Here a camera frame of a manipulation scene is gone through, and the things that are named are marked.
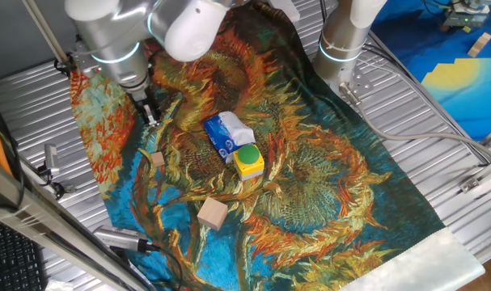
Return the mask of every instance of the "sunflower painting fabric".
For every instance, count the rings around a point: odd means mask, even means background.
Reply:
[[[189,63],[146,45],[159,127],[101,74],[73,73],[72,105],[113,225],[170,251],[184,290],[338,290],[444,228],[315,74],[281,12],[259,2],[230,10],[211,50]],[[213,148],[203,122],[223,111],[254,130],[262,176],[240,181]],[[197,220],[207,197],[228,205],[219,232]],[[158,287],[178,275],[159,253],[129,257]]]

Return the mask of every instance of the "keyboard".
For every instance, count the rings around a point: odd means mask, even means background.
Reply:
[[[37,244],[0,222],[0,291],[45,289]]]

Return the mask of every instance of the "small wooden cube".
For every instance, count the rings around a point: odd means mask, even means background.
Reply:
[[[161,167],[162,165],[164,165],[164,156],[161,152],[153,153],[151,155],[151,160],[154,162],[154,165],[156,167]]]
[[[227,205],[218,202],[213,198],[207,198],[198,212],[197,218],[204,226],[219,231],[226,216]]]
[[[491,35],[485,32],[472,46],[472,48],[468,52],[468,56],[477,57],[480,51],[488,44],[489,40],[491,40]]]

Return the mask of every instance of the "blue and white package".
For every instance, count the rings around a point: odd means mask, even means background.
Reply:
[[[205,131],[225,162],[232,162],[232,153],[256,142],[254,132],[233,112],[221,112],[204,121]]]

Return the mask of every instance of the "yellow toy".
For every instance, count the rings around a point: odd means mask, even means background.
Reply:
[[[263,175],[265,161],[256,145],[244,145],[233,153],[235,167],[242,181]]]

